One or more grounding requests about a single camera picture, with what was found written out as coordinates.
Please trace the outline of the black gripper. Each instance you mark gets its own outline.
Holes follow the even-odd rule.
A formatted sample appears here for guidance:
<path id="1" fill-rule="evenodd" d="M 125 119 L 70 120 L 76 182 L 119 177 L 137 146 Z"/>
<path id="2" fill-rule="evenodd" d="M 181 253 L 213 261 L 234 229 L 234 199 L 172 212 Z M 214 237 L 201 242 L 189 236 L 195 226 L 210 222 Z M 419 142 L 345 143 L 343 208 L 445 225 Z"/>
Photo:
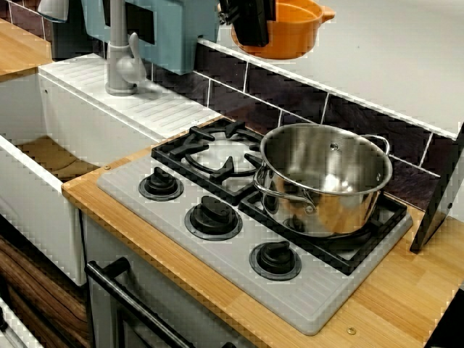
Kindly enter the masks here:
<path id="1" fill-rule="evenodd" d="M 233 24 L 243 46 L 264 47 L 269 43 L 267 21 L 276 21 L 276 0 L 219 0 L 221 25 Z"/>

